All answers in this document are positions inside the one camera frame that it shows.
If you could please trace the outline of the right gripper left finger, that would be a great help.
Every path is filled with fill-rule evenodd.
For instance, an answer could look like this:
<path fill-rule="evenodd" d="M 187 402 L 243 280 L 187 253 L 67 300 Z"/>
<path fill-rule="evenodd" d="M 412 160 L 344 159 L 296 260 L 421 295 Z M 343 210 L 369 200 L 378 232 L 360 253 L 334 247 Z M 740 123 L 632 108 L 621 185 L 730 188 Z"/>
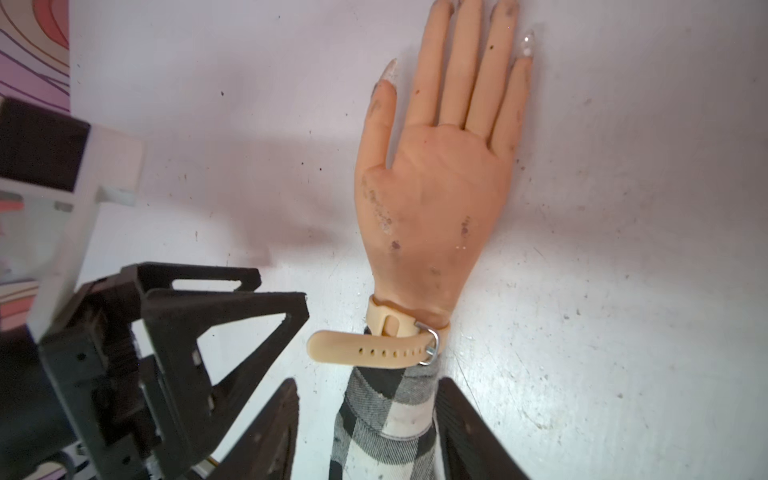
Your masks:
<path fill-rule="evenodd" d="M 299 425 L 299 397 L 286 379 L 208 479 L 288 480 Z"/>

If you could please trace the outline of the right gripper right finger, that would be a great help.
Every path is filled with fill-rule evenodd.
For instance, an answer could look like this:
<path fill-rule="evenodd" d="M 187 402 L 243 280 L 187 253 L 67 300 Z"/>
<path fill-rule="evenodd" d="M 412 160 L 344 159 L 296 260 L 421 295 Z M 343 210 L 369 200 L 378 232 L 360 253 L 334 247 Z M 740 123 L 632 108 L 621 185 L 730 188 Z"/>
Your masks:
<path fill-rule="evenodd" d="M 436 414 L 446 479 L 529 480 L 456 383 L 438 383 Z"/>

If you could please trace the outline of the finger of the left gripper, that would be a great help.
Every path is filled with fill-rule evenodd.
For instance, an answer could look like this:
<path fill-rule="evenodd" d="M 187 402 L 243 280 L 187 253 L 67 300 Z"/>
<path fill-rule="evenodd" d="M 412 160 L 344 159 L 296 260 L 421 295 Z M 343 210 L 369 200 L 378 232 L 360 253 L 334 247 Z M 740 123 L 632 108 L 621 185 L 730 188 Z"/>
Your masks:
<path fill-rule="evenodd" d="M 142 306 L 156 367 L 150 405 L 163 466 L 213 453 L 307 322 L 300 292 L 153 291 Z"/>
<path fill-rule="evenodd" d="M 194 290 L 177 288 L 176 281 L 235 282 L 236 287 L 214 290 L 208 286 Z M 202 266 L 145 262 L 124 267 L 117 275 L 116 298 L 119 300 L 146 300 L 150 298 L 229 298 L 252 295 L 262 285 L 261 274 L 256 268 Z"/>

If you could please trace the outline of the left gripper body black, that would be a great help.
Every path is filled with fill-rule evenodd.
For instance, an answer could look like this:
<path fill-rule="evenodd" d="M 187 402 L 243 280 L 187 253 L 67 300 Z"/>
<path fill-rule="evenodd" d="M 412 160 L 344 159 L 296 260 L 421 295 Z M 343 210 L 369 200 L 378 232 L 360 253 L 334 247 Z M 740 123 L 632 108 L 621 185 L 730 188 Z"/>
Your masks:
<path fill-rule="evenodd" d="M 34 340 L 18 326 L 1 334 L 1 476 L 22 479 L 46 462 L 75 464 L 80 443 L 99 479 L 177 479 L 179 448 L 165 441 L 145 395 L 153 362 L 137 354 L 141 314 L 135 281 L 83 286 Z"/>

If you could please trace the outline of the mannequin hand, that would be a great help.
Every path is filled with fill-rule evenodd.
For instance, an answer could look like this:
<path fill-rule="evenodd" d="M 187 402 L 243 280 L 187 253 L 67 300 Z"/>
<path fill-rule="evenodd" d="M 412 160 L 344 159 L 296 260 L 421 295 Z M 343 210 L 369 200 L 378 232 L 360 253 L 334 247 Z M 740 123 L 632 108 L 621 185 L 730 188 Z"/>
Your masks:
<path fill-rule="evenodd" d="M 445 328 L 511 188 L 534 48 L 515 48 L 520 6 L 435 2 L 403 129 L 395 65 L 373 89 L 354 171 L 373 300 Z"/>

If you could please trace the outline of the plaid sleeve mannequin forearm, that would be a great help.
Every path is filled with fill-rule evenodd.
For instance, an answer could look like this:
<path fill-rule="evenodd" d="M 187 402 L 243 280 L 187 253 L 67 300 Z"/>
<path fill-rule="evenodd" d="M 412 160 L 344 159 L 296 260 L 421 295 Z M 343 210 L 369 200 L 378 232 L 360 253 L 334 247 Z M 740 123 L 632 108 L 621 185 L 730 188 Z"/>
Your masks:
<path fill-rule="evenodd" d="M 330 479 L 434 479 L 440 362 L 355 367 L 336 415 Z"/>

